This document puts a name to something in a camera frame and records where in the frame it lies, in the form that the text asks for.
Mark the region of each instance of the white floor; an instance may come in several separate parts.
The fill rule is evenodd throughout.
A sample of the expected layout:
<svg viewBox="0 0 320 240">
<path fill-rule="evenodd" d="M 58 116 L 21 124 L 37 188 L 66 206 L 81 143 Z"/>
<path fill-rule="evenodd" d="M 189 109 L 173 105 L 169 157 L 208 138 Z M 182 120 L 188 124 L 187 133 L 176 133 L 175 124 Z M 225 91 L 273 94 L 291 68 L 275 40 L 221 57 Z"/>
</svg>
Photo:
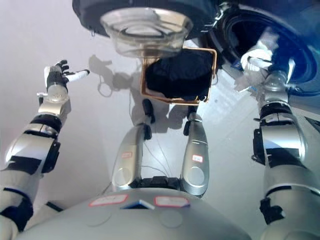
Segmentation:
<svg viewBox="0 0 320 240">
<path fill-rule="evenodd" d="M 70 0 L 1 1 L 0 16 L 1 167 L 10 142 L 37 112 L 36 93 L 45 90 L 43 68 L 67 59 L 72 70 L 92 73 L 68 85 L 72 112 L 59 136 L 58 162 L 41 181 L 35 208 L 46 201 L 68 208 L 100 194 L 110 183 L 122 138 L 143 114 L 141 62 L 119 56 L 109 39 L 91 36 Z M 203 199 L 259 239 L 266 225 L 259 211 L 264 167 L 251 160 L 257 104 L 247 92 L 233 89 L 233 80 L 219 72 L 209 103 L 198 109 L 210 156 Z M 142 175 L 179 176 L 186 108 L 153 103 L 156 123 L 144 146 Z M 309 143 L 306 165 L 320 176 L 320 135 L 299 119 Z"/>
</svg>

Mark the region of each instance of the wire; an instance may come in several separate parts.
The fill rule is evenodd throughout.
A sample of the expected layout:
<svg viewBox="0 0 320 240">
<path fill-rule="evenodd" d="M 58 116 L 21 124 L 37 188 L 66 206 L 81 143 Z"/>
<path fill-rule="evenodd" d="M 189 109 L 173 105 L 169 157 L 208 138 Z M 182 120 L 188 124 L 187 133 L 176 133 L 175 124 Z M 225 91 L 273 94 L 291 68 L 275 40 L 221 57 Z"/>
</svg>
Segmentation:
<svg viewBox="0 0 320 240">
<path fill-rule="evenodd" d="M 129 116 L 132 120 L 132 115 L 131 115 L 131 91 L 129 91 Z"/>
<path fill-rule="evenodd" d="M 149 151 L 149 153 L 151 154 L 151 156 L 163 167 L 163 169 L 164 169 L 165 172 L 166 172 L 166 176 L 168 177 L 168 176 L 169 176 L 169 173 L 168 173 L 167 169 L 165 168 L 165 166 L 162 164 L 161 161 L 159 161 L 158 158 L 155 157 L 155 155 L 153 155 L 153 153 L 150 151 L 149 147 L 147 146 L 146 142 L 144 142 L 144 145 L 145 145 L 146 149 L 148 149 L 148 151 Z"/>
<path fill-rule="evenodd" d="M 216 79 L 215 83 L 212 83 L 211 86 L 215 86 L 215 85 L 218 84 L 218 81 L 219 81 L 219 79 L 218 79 L 218 73 L 216 73 L 215 78 L 214 78 L 213 80 L 215 80 L 215 79 Z"/>
<path fill-rule="evenodd" d="M 155 133 L 155 134 L 157 133 L 157 125 L 156 125 L 156 123 L 154 123 L 154 133 Z M 160 148 L 160 150 L 161 150 L 161 153 L 162 153 L 162 155 L 164 156 L 164 159 L 165 159 L 165 161 L 166 161 L 166 164 L 167 164 L 167 166 L 168 166 L 168 169 L 169 169 L 169 171 L 170 171 L 170 174 L 171 174 L 171 176 L 172 176 L 172 171 L 171 171 L 171 168 L 170 168 L 168 159 L 167 159 L 164 151 L 162 150 L 162 147 L 161 147 L 161 145 L 160 145 L 160 143 L 159 143 L 158 136 L 156 135 L 155 138 L 156 138 L 156 142 L 158 143 L 158 146 L 159 146 L 159 148 Z"/>
<path fill-rule="evenodd" d="M 160 170 L 160 169 L 158 169 L 158 168 L 156 168 L 156 167 L 147 166 L 147 165 L 142 165 L 141 167 L 142 167 L 142 168 L 150 168 L 150 169 L 157 170 L 157 171 L 159 171 L 160 173 L 164 174 L 166 177 L 168 177 L 167 174 L 166 174 L 164 171 L 162 171 L 162 170 Z"/>
<path fill-rule="evenodd" d="M 130 115 L 130 118 L 132 119 L 132 114 L 131 114 L 131 95 L 132 95 L 132 93 L 131 93 L 131 91 L 129 92 L 129 115 Z M 145 147 L 146 147 L 146 149 L 149 151 L 149 153 L 151 154 L 151 156 L 163 167 L 163 169 L 164 169 L 164 171 L 166 172 L 163 172 L 162 170 L 160 170 L 160 169 L 157 169 L 157 168 L 154 168 L 154 169 L 156 169 L 156 170 L 159 170 L 159 171 L 161 171 L 162 173 L 164 173 L 167 177 L 169 177 L 169 172 L 167 171 L 167 169 L 166 169 L 166 167 L 161 163 L 161 161 L 158 159 L 158 158 L 156 158 L 156 156 L 151 152 L 151 150 L 150 150 L 150 148 L 147 146 L 147 144 L 146 144 L 146 142 L 144 142 L 144 145 L 145 145 Z"/>
<path fill-rule="evenodd" d="M 101 195 L 105 194 L 107 192 L 108 188 L 111 186 L 111 183 L 112 182 L 109 182 L 109 184 L 102 190 L 102 192 L 100 192 L 96 196 L 101 196 Z"/>
</svg>

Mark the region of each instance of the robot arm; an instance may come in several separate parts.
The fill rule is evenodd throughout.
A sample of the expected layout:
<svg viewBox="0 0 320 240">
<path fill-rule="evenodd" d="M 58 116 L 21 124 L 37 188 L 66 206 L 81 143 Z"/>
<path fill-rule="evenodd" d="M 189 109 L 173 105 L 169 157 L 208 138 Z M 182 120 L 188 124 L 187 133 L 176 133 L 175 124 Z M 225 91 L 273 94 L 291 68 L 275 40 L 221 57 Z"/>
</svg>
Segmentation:
<svg viewBox="0 0 320 240">
<path fill-rule="evenodd" d="M 65 72 L 66 60 L 44 69 L 47 93 L 39 93 L 37 115 L 9 148 L 6 168 L 0 171 L 1 239 L 14 239 L 33 215 L 40 178 L 55 167 L 59 132 L 71 111 L 67 82 L 83 78 L 89 70 Z"/>
<path fill-rule="evenodd" d="M 265 165 L 262 240 L 320 238 L 320 183 L 303 165 L 307 144 L 288 104 L 287 74 L 275 70 L 257 97 L 260 127 L 252 159 Z"/>
</svg>

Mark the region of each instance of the red label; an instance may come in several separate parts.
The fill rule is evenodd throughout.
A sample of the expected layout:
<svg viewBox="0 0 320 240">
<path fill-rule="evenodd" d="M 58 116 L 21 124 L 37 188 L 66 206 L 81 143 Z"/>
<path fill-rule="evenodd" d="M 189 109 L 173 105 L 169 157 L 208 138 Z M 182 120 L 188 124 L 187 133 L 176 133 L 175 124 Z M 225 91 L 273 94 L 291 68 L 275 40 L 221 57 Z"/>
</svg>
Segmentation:
<svg viewBox="0 0 320 240">
<path fill-rule="evenodd" d="M 193 154 L 192 155 L 192 160 L 195 161 L 195 162 L 202 163 L 204 161 L 204 157 L 200 156 L 200 155 Z"/>
<path fill-rule="evenodd" d="M 126 151 L 126 152 L 122 153 L 121 158 L 123 158 L 123 159 L 132 158 L 132 152 L 131 151 Z"/>
<path fill-rule="evenodd" d="M 111 195 L 111 196 L 103 196 L 89 204 L 89 207 L 97 207 L 97 206 L 104 206 L 110 204 L 122 204 L 128 198 L 128 194 L 120 194 L 120 195 Z"/>
<path fill-rule="evenodd" d="M 181 196 L 156 196 L 154 204 L 158 207 L 183 208 L 189 206 L 188 199 Z"/>
</svg>

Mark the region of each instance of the black cloth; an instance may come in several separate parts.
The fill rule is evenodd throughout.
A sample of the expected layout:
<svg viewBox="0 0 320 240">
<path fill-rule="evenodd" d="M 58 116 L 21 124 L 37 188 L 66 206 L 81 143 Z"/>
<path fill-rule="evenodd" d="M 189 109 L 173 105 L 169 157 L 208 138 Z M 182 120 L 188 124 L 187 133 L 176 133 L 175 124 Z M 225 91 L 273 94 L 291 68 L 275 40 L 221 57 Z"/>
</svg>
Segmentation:
<svg viewBox="0 0 320 240">
<path fill-rule="evenodd" d="M 159 59 L 145 71 L 148 89 L 166 98 L 204 100 L 209 93 L 213 56 L 204 50 L 182 49 L 174 57 Z"/>
</svg>

